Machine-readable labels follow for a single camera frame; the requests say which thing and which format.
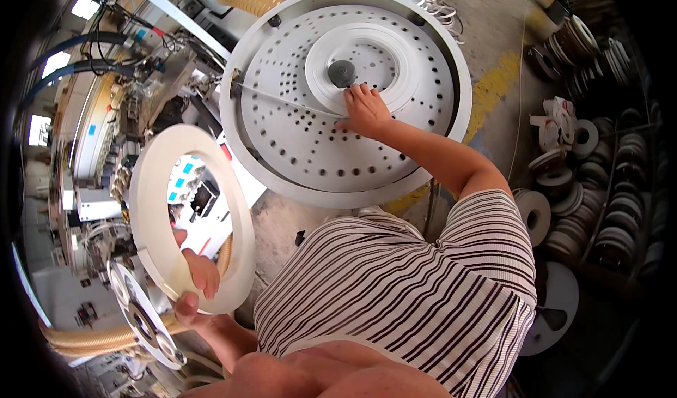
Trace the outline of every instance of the wire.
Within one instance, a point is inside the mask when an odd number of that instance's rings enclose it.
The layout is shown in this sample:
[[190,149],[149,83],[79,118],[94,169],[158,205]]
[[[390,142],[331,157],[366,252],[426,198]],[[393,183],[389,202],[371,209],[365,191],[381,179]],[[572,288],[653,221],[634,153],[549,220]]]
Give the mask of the wire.
[[522,42],[519,47],[519,105],[517,110],[517,133],[514,136],[514,150],[512,151],[512,161],[510,163],[510,170],[508,171],[507,182],[510,184],[510,177],[512,176],[512,166],[514,165],[514,158],[517,156],[517,143],[519,142],[519,131],[522,126],[522,66],[524,65],[524,33],[527,30],[527,12],[529,11],[529,0],[524,4],[524,17],[522,18]]

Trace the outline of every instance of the fingers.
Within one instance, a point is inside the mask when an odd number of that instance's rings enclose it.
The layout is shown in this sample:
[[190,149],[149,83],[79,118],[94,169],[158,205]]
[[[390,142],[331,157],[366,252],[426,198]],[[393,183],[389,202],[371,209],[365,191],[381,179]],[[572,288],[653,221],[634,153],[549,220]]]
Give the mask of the fingers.
[[185,230],[179,230],[179,231],[174,231],[174,240],[176,241],[176,244],[178,246],[181,246],[183,241],[188,237],[188,231]]
[[195,252],[189,248],[181,251],[185,260],[188,262],[188,268],[190,269],[190,275],[193,278],[193,284],[199,290],[204,290],[207,287],[207,275],[205,270],[201,267],[200,257],[195,254]]
[[355,98],[353,97],[353,93],[350,92],[350,89],[348,88],[343,90],[343,99],[345,100],[346,107],[350,108],[355,105]]
[[360,90],[362,91],[363,95],[371,95],[369,92],[369,86],[367,84],[360,84]]
[[184,326],[190,326],[198,314],[199,301],[198,294],[195,292],[185,292],[174,304],[176,320]]
[[362,89],[360,88],[360,85],[352,84],[350,86],[350,92],[353,94],[353,98],[360,98],[364,95],[362,92]]
[[353,124],[350,119],[339,120],[334,123],[334,129],[347,129],[348,131],[354,131]]

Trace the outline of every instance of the white striped shirt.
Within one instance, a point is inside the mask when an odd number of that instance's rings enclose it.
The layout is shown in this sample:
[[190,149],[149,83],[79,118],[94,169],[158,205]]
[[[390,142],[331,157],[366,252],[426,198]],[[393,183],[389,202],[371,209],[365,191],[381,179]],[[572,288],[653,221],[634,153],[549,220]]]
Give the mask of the white striped shirt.
[[461,199],[435,243],[384,213],[337,218],[308,235],[259,296],[258,350],[282,357],[350,337],[453,396],[493,397],[533,321],[535,276],[519,211],[498,189]]

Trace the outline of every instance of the metal pipe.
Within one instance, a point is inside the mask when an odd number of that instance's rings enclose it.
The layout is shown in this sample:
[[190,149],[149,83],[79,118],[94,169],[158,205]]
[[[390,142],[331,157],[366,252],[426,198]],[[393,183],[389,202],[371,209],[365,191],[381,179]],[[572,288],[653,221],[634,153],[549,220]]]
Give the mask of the metal pipe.
[[224,59],[228,60],[230,58],[230,52],[228,52],[225,47],[216,40],[213,36],[207,33],[206,30],[191,19],[186,13],[179,10],[174,4],[169,0],[148,0],[160,10],[164,11],[168,16],[177,21],[181,26],[188,30],[191,34],[199,38],[205,45],[213,49],[216,54],[222,56]]

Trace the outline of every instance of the white edge banding roll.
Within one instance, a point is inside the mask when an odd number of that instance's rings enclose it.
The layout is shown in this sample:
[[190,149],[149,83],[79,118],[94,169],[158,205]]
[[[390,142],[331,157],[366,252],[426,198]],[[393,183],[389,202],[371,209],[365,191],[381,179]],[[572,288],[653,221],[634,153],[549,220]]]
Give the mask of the white edge banding roll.
[[[233,221],[232,258],[213,300],[207,300],[202,291],[195,288],[167,216],[167,181],[174,163],[186,154],[199,157],[207,164],[228,203]],[[141,152],[129,192],[134,243],[155,284],[174,301],[183,292],[196,292],[202,313],[224,314],[239,307],[254,279],[254,227],[240,184],[216,142],[195,126],[180,124],[165,129]]]

